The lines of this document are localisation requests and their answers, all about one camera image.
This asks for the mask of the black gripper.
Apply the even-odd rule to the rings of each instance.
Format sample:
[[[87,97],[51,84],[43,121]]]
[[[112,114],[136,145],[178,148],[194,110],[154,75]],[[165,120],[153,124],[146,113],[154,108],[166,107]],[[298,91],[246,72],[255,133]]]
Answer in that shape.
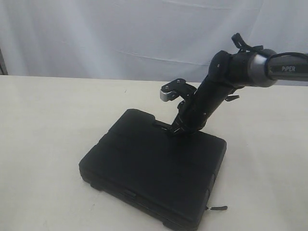
[[[234,87],[205,78],[187,99],[171,125],[172,135],[191,134],[201,130]]]

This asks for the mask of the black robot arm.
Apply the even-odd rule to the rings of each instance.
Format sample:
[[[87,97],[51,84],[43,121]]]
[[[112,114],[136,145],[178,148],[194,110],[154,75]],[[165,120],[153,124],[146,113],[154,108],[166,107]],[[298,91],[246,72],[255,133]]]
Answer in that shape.
[[[201,130],[213,112],[237,89],[268,88],[278,80],[308,80],[307,54],[266,51],[266,56],[253,51],[216,53],[205,79],[180,106],[170,132],[178,135]]]

